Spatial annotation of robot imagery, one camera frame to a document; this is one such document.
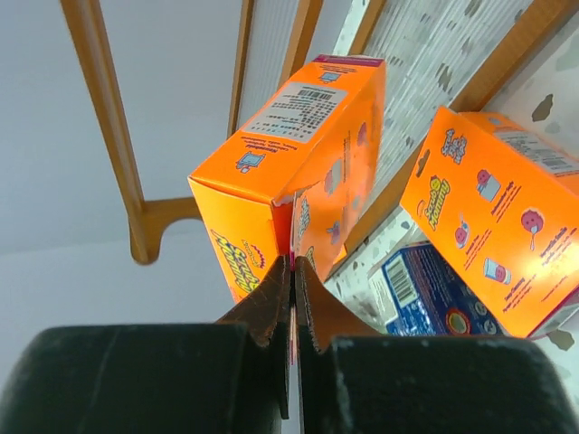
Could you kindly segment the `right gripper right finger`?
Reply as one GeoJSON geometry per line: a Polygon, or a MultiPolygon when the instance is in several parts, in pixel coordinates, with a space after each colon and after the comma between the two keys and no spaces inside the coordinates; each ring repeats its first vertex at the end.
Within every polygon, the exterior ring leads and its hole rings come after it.
{"type": "Polygon", "coordinates": [[[294,263],[305,433],[575,433],[555,367],[512,337],[381,335],[294,263]]]}

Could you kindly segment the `orange Scrub Mommy box back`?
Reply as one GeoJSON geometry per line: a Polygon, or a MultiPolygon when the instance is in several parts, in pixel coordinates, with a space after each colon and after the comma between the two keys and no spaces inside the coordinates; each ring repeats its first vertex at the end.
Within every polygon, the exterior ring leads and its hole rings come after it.
{"type": "Polygon", "coordinates": [[[516,337],[578,310],[578,162],[499,113],[439,108],[401,206],[516,337]]]}

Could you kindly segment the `orange pink Scrub Mommy box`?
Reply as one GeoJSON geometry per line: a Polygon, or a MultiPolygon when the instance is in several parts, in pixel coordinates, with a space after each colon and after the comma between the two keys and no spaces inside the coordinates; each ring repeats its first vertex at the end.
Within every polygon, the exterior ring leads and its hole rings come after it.
{"type": "Polygon", "coordinates": [[[387,66],[320,55],[188,178],[233,299],[284,255],[327,278],[375,182],[387,66]]]}

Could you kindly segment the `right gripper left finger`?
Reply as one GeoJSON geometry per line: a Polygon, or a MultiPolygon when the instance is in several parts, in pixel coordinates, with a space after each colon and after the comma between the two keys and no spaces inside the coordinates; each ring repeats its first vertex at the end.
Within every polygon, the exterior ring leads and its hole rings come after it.
{"type": "Polygon", "coordinates": [[[213,323],[49,328],[1,394],[4,433],[278,433],[290,259],[213,323]]]}

